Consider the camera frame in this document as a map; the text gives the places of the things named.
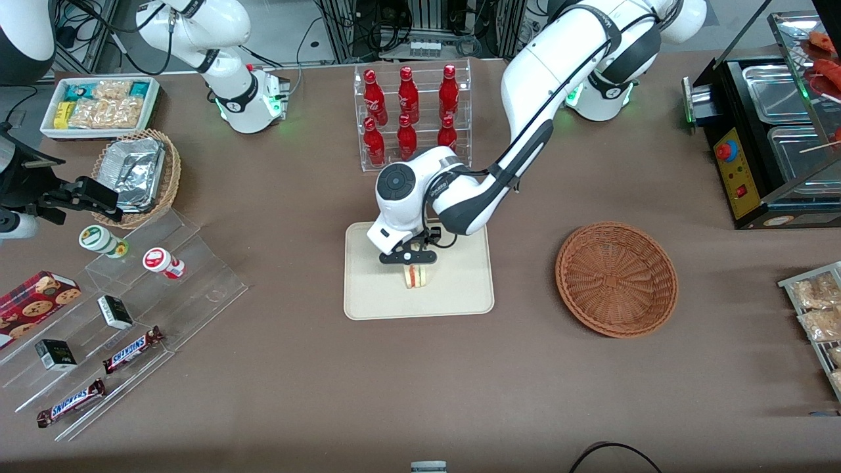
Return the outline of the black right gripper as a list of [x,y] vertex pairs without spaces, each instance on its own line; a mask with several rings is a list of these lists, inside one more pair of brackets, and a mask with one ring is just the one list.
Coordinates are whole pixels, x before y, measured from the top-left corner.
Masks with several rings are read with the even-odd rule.
[[37,177],[29,185],[33,200],[26,204],[27,215],[52,224],[63,224],[67,210],[93,212],[113,222],[121,222],[123,210],[118,207],[118,193],[87,176],[74,182],[55,176]]

